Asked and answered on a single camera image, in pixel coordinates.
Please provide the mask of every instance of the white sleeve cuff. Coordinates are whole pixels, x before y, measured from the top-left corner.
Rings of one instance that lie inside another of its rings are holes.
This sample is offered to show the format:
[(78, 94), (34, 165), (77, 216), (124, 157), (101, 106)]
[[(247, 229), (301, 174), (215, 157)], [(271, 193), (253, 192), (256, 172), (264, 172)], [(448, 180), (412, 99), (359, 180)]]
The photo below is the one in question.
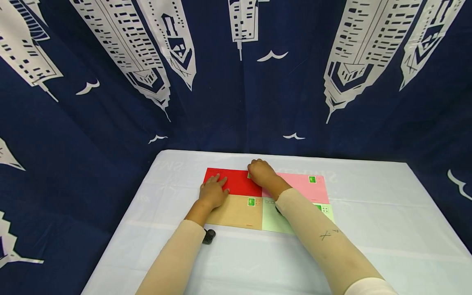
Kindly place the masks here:
[(398, 293), (381, 278), (363, 278), (352, 284), (345, 295), (398, 295)]

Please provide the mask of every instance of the white tablecloth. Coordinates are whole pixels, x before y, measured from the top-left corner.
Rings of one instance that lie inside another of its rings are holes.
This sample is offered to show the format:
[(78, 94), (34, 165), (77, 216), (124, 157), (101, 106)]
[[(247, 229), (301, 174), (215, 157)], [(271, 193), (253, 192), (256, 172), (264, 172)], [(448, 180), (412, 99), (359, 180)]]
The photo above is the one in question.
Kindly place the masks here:
[[(336, 224), (399, 294), (470, 294), (472, 257), (405, 163), (174, 150), (156, 157), (82, 294), (134, 294), (206, 169), (245, 170), (254, 158), (323, 175)], [(186, 294), (330, 294), (295, 236), (205, 228), (217, 235), (202, 245)]]

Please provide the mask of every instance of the navy blue curtain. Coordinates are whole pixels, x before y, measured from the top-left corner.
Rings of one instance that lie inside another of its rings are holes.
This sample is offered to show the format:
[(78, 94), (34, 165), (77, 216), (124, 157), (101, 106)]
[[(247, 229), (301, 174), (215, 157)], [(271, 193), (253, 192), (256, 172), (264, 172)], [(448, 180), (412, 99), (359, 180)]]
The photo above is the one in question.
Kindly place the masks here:
[(0, 0), (6, 294), (79, 294), (164, 149), (405, 161), (472, 248), (472, 2), (147, 2)]

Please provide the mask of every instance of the white building print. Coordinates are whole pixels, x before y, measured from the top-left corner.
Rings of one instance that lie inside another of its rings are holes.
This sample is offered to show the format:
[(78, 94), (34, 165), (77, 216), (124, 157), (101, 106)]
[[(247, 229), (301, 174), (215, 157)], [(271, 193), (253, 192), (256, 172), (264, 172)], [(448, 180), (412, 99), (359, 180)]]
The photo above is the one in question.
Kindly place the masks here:
[(70, 0), (129, 82), (163, 111), (167, 74), (131, 0)]
[(259, 2), (270, 0), (228, 0), (231, 36), (243, 60), (243, 42), (259, 40)]
[(160, 52), (192, 90), (195, 49), (181, 0), (136, 0)]
[(7, 143), (0, 137), (0, 164), (5, 164), (16, 169), (25, 171), (25, 168), (15, 159), (10, 149), (7, 147)]
[(39, 10), (40, 0), (24, 0), (23, 2), (42, 20), (43, 23), (46, 23), (42, 17), (41, 10)]
[(39, 43), (50, 37), (21, 0), (0, 0), (0, 56), (31, 87), (40, 86), (58, 101), (44, 84), (62, 77)]
[(29, 262), (42, 264), (44, 260), (23, 258), (14, 248), (17, 237), (8, 233), (10, 222), (3, 219), (4, 213), (0, 211), (0, 269), (9, 262)]
[(420, 4), (421, 0), (347, 1), (324, 75), (326, 123), (384, 72)]
[(437, 48), (465, 0), (428, 0), (405, 44), (402, 61), (402, 90), (426, 64)]

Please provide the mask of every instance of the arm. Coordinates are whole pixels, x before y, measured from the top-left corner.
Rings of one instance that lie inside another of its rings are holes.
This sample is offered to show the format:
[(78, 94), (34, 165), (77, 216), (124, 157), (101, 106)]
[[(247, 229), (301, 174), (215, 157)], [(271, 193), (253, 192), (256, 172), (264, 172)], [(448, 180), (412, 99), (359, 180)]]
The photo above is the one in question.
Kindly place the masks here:
[[(364, 278), (374, 278), (383, 285), (387, 284), (344, 233), (309, 200), (275, 174), (267, 162), (253, 160), (248, 170), (251, 179), (267, 189), (276, 201), (278, 209), (290, 222), (303, 246), (323, 270), (334, 295), (346, 294), (348, 289), (350, 294), (358, 289), (371, 289), (371, 285), (366, 287), (363, 284), (353, 290), (357, 282)], [(385, 294), (396, 294), (389, 288), (387, 291), (392, 293)]]
[(139, 286), (136, 295), (183, 294), (205, 237), (203, 226), (210, 212), (223, 204), (229, 190), (222, 191), (226, 177), (219, 174), (200, 186), (199, 199), (167, 241)]

